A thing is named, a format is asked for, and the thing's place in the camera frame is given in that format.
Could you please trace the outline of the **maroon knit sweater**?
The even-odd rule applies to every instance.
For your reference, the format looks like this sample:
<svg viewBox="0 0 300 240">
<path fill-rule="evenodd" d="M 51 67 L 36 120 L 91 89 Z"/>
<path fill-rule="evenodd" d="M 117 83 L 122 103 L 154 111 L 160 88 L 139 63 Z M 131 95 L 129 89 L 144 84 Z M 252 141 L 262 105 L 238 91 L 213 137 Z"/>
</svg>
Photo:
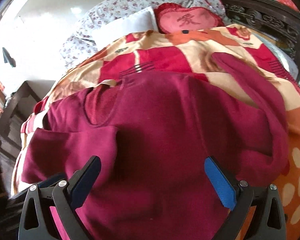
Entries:
<svg viewBox="0 0 300 240">
<path fill-rule="evenodd" d="M 100 157 L 99 178 L 79 218 L 94 239 L 211 239 L 227 216 L 204 173 L 214 156 L 236 178 L 266 186 L 288 158 L 279 91 L 229 54 L 212 56 L 251 98 L 207 78 L 144 71 L 114 87 L 54 102 L 28 146 L 21 180 L 71 176 Z"/>
</svg>

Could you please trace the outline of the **dark wooden bedside table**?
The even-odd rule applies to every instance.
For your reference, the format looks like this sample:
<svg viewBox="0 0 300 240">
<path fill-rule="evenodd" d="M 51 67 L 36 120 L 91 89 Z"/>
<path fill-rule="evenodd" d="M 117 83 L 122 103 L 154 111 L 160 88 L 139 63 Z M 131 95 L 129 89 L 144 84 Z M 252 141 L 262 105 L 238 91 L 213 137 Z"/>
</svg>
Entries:
<svg viewBox="0 0 300 240">
<path fill-rule="evenodd" d="M 27 81 L 24 81 L 16 92 L 13 92 L 6 100 L 3 112 L 0 115 L 0 152 L 7 158 L 15 161 L 16 157 L 2 148 L 2 143 L 8 143 L 12 148 L 21 151 L 21 142 L 16 142 L 9 137 L 11 124 L 14 121 L 25 122 L 27 118 L 19 111 L 18 104 L 23 98 L 32 97 L 36 102 L 41 99 L 30 87 Z"/>
</svg>

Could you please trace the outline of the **red orange patchwork blanket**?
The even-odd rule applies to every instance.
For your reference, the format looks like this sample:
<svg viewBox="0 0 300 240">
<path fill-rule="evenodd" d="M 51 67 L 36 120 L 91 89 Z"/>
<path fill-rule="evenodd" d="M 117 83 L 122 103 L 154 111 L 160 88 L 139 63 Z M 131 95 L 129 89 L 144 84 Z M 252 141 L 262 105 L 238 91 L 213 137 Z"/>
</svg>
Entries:
<svg viewBox="0 0 300 240">
<path fill-rule="evenodd" d="M 283 205 L 288 239 L 300 239 L 300 87 L 270 50 L 249 29 L 232 24 L 199 31 L 161 34 L 154 31 L 132 33 L 69 70 L 36 105 L 21 127 L 23 148 L 13 171 L 11 193 L 31 184 L 21 180 L 30 141 L 43 127 L 50 106 L 72 94 L 101 85 L 114 87 L 125 76 L 147 70 L 207 78 L 212 85 L 251 105 L 253 102 L 235 79 L 212 56 L 224 53 L 243 61 L 268 80 L 281 94 L 288 134 L 285 167 L 270 184 L 277 186 Z"/>
</svg>

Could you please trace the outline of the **dark carved wooden headboard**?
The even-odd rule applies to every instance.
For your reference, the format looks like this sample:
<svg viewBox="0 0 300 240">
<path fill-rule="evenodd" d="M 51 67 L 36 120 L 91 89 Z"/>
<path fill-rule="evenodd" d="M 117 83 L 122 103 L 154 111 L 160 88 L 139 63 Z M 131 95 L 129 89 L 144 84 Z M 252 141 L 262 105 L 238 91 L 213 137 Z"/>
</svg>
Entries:
<svg viewBox="0 0 300 240">
<path fill-rule="evenodd" d="M 298 68 L 300 84 L 300 12 L 275 0 L 220 0 L 228 18 L 276 41 Z"/>
</svg>

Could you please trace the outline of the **red heart-shaped cushion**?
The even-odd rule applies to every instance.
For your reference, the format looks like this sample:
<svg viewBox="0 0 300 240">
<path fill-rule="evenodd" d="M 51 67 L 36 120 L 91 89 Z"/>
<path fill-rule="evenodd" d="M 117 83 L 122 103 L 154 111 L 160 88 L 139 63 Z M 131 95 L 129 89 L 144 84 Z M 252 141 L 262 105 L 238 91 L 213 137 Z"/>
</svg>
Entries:
<svg viewBox="0 0 300 240">
<path fill-rule="evenodd" d="M 185 8 L 175 3 L 163 3 L 154 9 L 154 13 L 159 30 L 165 34 L 224 26 L 219 16 L 204 7 Z"/>
</svg>

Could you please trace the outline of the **white pillow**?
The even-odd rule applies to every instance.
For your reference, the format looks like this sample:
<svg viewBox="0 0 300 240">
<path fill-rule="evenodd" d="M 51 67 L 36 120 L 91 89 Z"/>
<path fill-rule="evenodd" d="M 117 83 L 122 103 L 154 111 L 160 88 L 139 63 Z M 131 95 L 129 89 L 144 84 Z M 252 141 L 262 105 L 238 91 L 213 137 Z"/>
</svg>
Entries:
<svg viewBox="0 0 300 240">
<path fill-rule="evenodd" d="M 125 35 L 148 30 L 159 31 L 152 7 L 146 7 L 102 26 L 94 31 L 93 39 L 97 50 L 101 50 Z"/>
</svg>

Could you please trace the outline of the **floral white quilt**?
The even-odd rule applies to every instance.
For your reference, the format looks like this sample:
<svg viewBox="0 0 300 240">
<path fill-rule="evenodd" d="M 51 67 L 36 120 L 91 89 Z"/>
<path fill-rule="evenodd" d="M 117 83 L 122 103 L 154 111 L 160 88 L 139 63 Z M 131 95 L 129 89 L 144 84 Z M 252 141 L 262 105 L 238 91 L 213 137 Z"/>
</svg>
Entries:
<svg viewBox="0 0 300 240">
<path fill-rule="evenodd" d="M 94 30 L 146 7 L 156 9 L 163 3 L 175 3 L 185 8 L 204 7 L 219 16 L 224 24 L 230 23 L 220 0 L 104 0 L 79 19 L 75 30 L 64 42 L 60 54 L 65 61 L 65 68 L 70 69 L 97 52 L 92 38 Z"/>
</svg>

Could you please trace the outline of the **dark item hanging on wall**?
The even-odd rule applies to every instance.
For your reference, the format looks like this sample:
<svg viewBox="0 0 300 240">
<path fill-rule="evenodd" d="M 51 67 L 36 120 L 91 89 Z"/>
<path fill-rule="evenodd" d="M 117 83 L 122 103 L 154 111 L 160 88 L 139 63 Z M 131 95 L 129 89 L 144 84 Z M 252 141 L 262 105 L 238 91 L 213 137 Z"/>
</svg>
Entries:
<svg viewBox="0 0 300 240">
<path fill-rule="evenodd" d="M 6 48 L 2 48 L 2 55 L 4 58 L 4 63 L 8 63 L 11 67 L 16 67 L 15 59 L 11 57 Z"/>
</svg>

